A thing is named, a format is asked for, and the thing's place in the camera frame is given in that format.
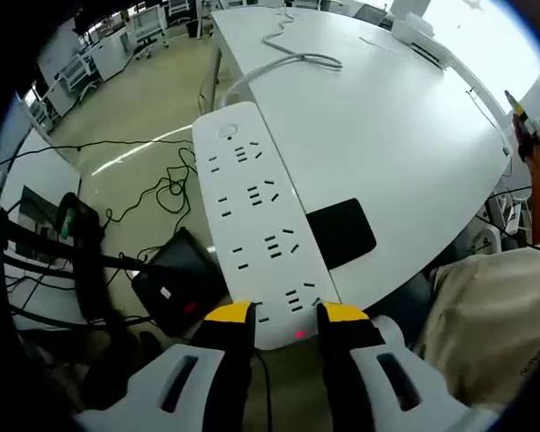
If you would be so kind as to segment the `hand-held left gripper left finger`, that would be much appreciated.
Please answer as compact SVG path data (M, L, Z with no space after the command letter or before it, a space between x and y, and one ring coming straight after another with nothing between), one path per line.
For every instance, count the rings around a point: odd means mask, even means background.
M256 306L210 312L191 341L136 372L107 409L77 415L84 431L240 431L255 353Z

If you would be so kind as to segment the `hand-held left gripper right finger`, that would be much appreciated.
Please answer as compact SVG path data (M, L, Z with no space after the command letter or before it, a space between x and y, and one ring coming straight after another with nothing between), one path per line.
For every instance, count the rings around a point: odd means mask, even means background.
M453 397L443 375L410 351L398 324L355 306L316 308L319 351L336 431L487 431L498 416Z

